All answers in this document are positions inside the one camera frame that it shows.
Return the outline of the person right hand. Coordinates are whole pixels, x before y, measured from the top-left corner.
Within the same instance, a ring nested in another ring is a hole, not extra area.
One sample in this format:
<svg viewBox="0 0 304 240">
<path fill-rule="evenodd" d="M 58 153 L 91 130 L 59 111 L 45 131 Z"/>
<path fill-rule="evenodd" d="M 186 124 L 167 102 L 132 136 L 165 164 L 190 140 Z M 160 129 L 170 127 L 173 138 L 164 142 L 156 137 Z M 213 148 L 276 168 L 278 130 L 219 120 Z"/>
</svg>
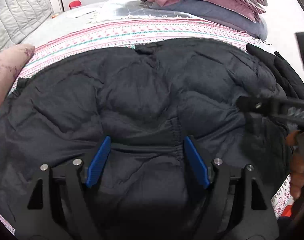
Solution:
<svg viewBox="0 0 304 240">
<path fill-rule="evenodd" d="M 290 193 L 294 200 L 301 196 L 301 190 L 304 186 L 304 158 L 300 153 L 298 136 L 300 131 L 294 131 L 287 135 L 286 144 L 294 148 L 294 153 L 291 160 L 291 185 Z"/>
</svg>

